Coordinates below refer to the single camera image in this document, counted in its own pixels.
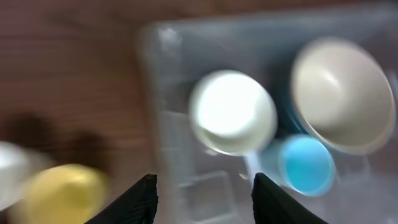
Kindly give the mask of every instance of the yellow object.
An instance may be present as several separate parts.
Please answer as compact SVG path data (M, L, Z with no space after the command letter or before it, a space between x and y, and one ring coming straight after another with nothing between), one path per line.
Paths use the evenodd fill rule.
M17 216L26 224L82 224L102 207L105 191L104 177L94 169L54 167L26 184Z

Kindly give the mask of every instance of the plastic bin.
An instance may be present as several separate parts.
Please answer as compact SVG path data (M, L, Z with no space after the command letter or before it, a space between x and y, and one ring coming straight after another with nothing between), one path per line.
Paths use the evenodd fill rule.
M398 93L398 5L276 12L154 24L143 35L162 169L170 174L175 223L254 223L251 181L256 153L217 154L195 139L187 117L190 91L214 70L242 71L275 93L297 52L324 36L371 53ZM328 223L398 223L398 136L368 156L332 151L337 178L321 197L287 190Z

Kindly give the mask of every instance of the white bowl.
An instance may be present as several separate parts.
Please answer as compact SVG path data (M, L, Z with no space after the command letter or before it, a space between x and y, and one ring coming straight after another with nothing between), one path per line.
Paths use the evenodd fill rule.
M389 140L396 106L379 64L360 46L324 38L299 54L290 82L295 112L307 131L349 154L367 154Z
M251 77L233 70L213 72L197 83L189 116L204 145L233 156L264 147L277 129L271 96Z

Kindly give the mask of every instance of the gray tray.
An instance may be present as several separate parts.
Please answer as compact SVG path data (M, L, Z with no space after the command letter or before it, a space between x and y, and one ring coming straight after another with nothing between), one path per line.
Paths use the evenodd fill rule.
M154 24L144 32L159 131L160 167L169 174L174 223L254 223L251 181L255 154L217 154L191 132L187 103L194 84L219 69L242 71L271 93L299 49L323 36L358 43L381 64L398 93L398 10L378 4ZM338 175L321 197L288 191L329 223L398 223L398 135L380 151L331 151Z

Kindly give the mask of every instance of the wooden floor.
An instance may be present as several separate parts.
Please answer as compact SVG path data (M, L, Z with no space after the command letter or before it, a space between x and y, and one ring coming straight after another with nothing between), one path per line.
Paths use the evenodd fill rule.
M2 0L0 140L47 152L61 164L103 169L111 177L110 202L157 172L136 54L143 26L348 1Z

